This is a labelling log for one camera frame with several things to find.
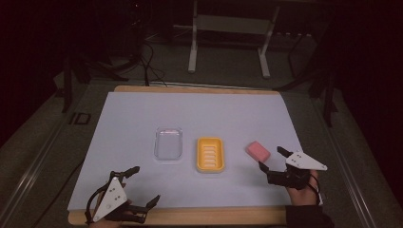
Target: pink sponge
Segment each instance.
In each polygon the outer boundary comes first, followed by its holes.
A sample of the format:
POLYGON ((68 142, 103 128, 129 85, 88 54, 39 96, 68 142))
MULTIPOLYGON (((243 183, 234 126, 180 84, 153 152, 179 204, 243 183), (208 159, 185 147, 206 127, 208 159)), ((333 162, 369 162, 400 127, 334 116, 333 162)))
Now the pink sponge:
POLYGON ((270 157, 270 152, 260 143, 254 141, 246 147, 246 152, 257 162, 266 162, 270 157))

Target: white metal frame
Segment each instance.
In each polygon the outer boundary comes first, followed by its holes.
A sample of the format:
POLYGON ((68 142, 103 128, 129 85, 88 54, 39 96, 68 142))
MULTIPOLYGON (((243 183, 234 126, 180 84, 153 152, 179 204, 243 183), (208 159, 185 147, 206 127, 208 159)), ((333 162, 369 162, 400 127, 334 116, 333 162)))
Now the white metal frame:
POLYGON ((263 78, 269 78, 269 66, 266 60, 266 51, 269 46, 270 38, 273 34, 276 20, 278 18, 279 6, 275 8, 271 20, 223 17, 198 14, 198 0, 193 1, 193 26, 192 26, 192 46, 190 49, 188 72, 196 72, 196 62, 198 56, 198 29, 215 30, 226 32, 242 32, 250 34, 264 34, 265 40, 258 48, 261 73, 263 78))

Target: cable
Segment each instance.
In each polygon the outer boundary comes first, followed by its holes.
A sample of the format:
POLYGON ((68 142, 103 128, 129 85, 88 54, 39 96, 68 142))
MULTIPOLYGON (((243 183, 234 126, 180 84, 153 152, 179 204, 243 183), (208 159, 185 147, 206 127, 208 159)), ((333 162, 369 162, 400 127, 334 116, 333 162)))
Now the cable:
POLYGON ((319 187, 319 181, 318 181, 317 178, 314 177, 312 174, 311 174, 311 177, 314 178, 315 181, 317 181, 317 188, 315 188, 314 186, 312 186, 312 184, 309 183, 309 182, 306 183, 306 184, 307 184, 307 186, 308 186, 309 188, 311 188, 312 191, 314 191, 315 195, 317 196, 317 205, 319 205, 319 204, 320 204, 320 195, 319 195, 320 187, 319 187))
POLYGON ((60 197, 60 195, 62 194, 63 190, 65 189, 66 185, 68 184, 68 182, 70 181, 71 177, 74 175, 74 173, 78 170, 78 168, 80 168, 80 166, 84 163, 84 160, 80 161, 77 166, 73 169, 73 171, 71 171, 70 175, 68 175, 65 183, 63 183, 62 187, 60 188, 59 192, 56 194, 56 196, 53 198, 53 200, 50 202, 50 204, 48 205, 48 207, 45 209, 45 211, 42 213, 42 215, 33 223, 33 225, 31 226, 32 228, 36 227, 39 222, 41 221, 41 219, 45 216, 45 214, 48 212, 48 210, 50 209, 50 207, 54 204, 54 202, 60 197))
POLYGON ((165 72, 163 72, 161 69, 155 68, 151 65, 146 66, 146 64, 144 63, 146 61, 146 59, 144 57, 142 57, 142 66, 145 66, 144 69, 150 69, 151 72, 153 73, 153 75, 156 77, 156 79, 153 80, 149 80, 150 82, 162 82, 166 87, 168 87, 168 85, 165 83, 165 81, 163 80, 163 77, 165 77, 165 72), (163 76, 158 75, 158 73, 156 71, 160 71, 163 76))
POLYGON ((96 196, 98 196, 100 193, 102 193, 103 191, 105 191, 107 189, 108 183, 104 186, 102 186, 101 188, 98 188, 97 191, 95 191, 91 197, 89 198, 88 202, 86 203, 86 211, 85 211, 85 215, 86 215, 86 224, 89 225, 90 223, 93 223, 94 221, 92 220, 92 215, 91 212, 89 210, 89 207, 91 206, 92 201, 94 200, 94 198, 96 196))
POLYGON ((143 61, 143 57, 140 58, 140 60, 143 63, 143 68, 144 68, 144 82, 145 82, 145 86, 150 86, 150 83, 148 82, 148 66, 149 66, 149 62, 147 64, 145 64, 145 62, 143 61))
POLYGON ((148 61, 146 61, 146 59, 142 56, 142 63, 144 64, 144 62, 147 62, 146 66, 144 67, 144 70, 145 70, 145 73, 144 73, 144 74, 146 74, 146 76, 144 75, 144 77, 146 77, 146 79, 148 80, 148 73, 147 73, 147 71, 148 71, 148 69, 151 69, 151 71, 153 72, 154 76, 157 77, 157 79, 156 79, 156 80, 153 80, 153 81, 154 81, 154 82, 155 82, 155 81, 161 81, 166 87, 168 87, 168 85, 167 85, 167 84, 165 83, 165 81, 163 80, 163 77, 165 77, 165 73, 164 73, 162 70, 157 69, 157 68, 155 68, 155 67, 152 67, 152 66, 150 65, 151 60, 152 60, 152 58, 153 58, 153 56, 154 56, 154 48, 153 48, 151 45, 149 45, 148 43, 144 43, 144 45, 147 46, 147 47, 149 47, 150 50, 151 50, 151 56, 149 57, 148 61), (156 70, 157 70, 157 71, 160 71, 160 72, 163 74, 163 76, 160 77, 160 76, 155 72, 156 70))

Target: yellow tray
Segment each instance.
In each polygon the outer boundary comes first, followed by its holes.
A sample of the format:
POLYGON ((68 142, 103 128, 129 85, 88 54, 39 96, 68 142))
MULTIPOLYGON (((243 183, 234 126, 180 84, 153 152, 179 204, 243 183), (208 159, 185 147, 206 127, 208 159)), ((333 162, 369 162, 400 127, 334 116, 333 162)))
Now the yellow tray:
POLYGON ((198 139, 197 168, 202 173, 220 173, 224 169, 224 151, 220 138, 198 139))

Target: clear plastic container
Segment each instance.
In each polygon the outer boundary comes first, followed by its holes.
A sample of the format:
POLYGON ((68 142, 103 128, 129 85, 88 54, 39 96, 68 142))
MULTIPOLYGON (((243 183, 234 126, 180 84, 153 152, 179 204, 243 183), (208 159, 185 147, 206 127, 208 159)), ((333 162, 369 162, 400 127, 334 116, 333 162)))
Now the clear plastic container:
POLYGON ((177 161, 182 155, 182 130, 159 127, 156 133, 155 158, 159 161, 177 161))

